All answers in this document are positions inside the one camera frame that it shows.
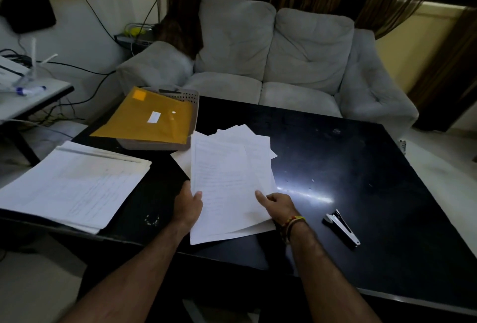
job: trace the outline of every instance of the bracelet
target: bracelet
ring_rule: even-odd
[[[292,216],[281,226],[280,234],[285,244],[290,243],[291,228],[299,221],[306,223],[306,219],[303,216]]]

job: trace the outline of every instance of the hand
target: hand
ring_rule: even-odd
[[[267,196],[259,190],[255,191],[255,197],[265,207],[273,220],[283,225],[292,216],[300,216],[290,196],[284,193],[271,193]]]
[[[190,191],[190,181],[184,181],[182,189],[174,200],[172,223],[177,223],[186,235],[194,226],[202,211],[202,191],[194,196]]]

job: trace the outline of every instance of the paper pile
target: paper pile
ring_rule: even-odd
[[[270,137],[256,135],[246,125],[210,136],[194,132],[190,150],[171,156],[191,179],[192,193],[203,192],[191,245],[275,229],[255,198],[255,190],[277,190],[270,164],[277,155],[270,149]]]
[[[0,190],[0,208],[97,234],[150,165],[147,160],[67,141]]]

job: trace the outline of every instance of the table leg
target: table leg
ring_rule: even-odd
[[[5,123],[2,126],[2,129],[5,132],[7,138],[9,138],[13,142],[13,144],[18,148],[18,150],[23,154],[23,156],[25,156],[27,161],[32,166],[36,166],[38,163],[40,163],[40,159],[28,145],[27,141],[25,141],[21,133],[18,132],[18,129],[15,125],[13,125],[12,123]]]

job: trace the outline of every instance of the back cushion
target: back cushion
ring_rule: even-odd
[[[355,24],[345,16],[280,9],[264,82],[280,82],[336,94]]]
[[[263,80],[276,13],[263,1],[202,0],[199,18],[204,47],[194,71]]]

